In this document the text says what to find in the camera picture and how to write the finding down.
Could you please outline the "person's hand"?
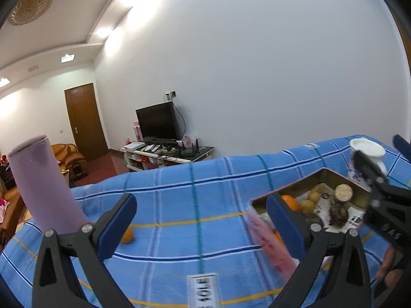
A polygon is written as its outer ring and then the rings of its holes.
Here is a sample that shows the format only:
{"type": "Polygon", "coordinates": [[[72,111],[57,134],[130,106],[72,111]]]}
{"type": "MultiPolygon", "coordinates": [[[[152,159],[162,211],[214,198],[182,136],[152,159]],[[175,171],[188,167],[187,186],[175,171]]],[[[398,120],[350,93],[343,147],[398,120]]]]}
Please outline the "person's hand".
{"type": "Polygon", "coordinates": [[[403,275],[403,269],[395,268],[400,266],[402,254],[396,252],[396,249],[390,245],[385,251],[382,263],[376,273],[376,285],[374,288],[374,297],[385,295],[399,296],[403,292],[403,284],[398,286],[403,275]]]}

